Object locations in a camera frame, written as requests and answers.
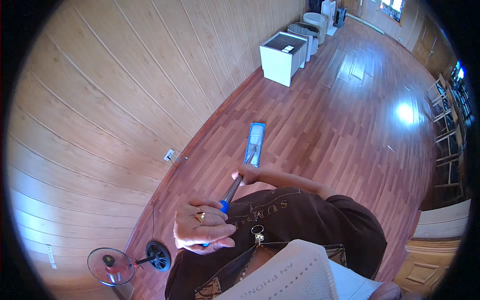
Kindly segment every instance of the laminate floor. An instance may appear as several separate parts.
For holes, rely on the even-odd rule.
[[[145,209],[127,254],[144,255],[154,217],[153,239],[174,257],[177,204],[193,194],[219,198],[243,161],[250,123],[262,122],[262,167],[327,184],[376,215],[388,241],[377,280],[392,280],[432,181],[435,133],[426,90],[433,82],[395,41],[347,18],[297,71],[291,87],[263,78],[258,69],[227,100]],[[265,188],[271,187],[240,187],[236,198]],[[167,277],[150,265],[138,267],[133,299],[162,299]]]

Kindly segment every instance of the flat mop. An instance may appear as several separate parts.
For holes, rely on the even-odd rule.
[[[264,143],[264,133],[265,133],[265,124],[263,123],[252,123],[250,124],[250,133],[248,135],[247,149],[245,150],[245,160],[244,164],[252,164],[258,168],[260,163],[260,153],[262,152],[262,144]],[[233,195],[240,186],[241,181],[243,180],[242,175],[238,175],[237,178],[230,185],[227,192],[223,195],[220,203],[223,204],[221,211],[227,213],[230,202],[232,201]]]

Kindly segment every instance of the electrical outlet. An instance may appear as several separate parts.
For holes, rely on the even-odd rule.
[[[165,155],[165,157],[163,158],[163,160],[166,160],[166,161],[169,161],[170,158],[173,156],[173,153],[175,151],[173,151],[172,149],[170,149],[168,152],[167,152],[167,155]]]

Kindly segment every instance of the trash can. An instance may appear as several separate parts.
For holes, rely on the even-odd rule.
[[[297,22],[294,24],[290,24],[288,26],[287,32],[307,39],[307,51],[305,61],[310,61],[310,56],[317,53],[318,50],[318,27],[308,23]]]
[[[303,22],[312,24],[319,29],[318,44],[321,45],[325,41],[325,33],[327,32],[327,17],[315,12],[306,12],[303,14]]]

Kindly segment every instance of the hand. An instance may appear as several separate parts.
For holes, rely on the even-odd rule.
[[[225,221],[228,216],[220,211],[222,204],[210,197],[192,198],[175,212],[173,236],[178,249],[185,248],[196,254],[208,254],[218,249],[235,247],[235,241],[229,238],[237,229]],[[195,214],[204,212],[205,218],[200,223]]]
[[[251,164],[243,164],[233,171],[232,178],[235,180],[239,174],[243,176],[240,185],[254,184],[260,178],[260,169]]]

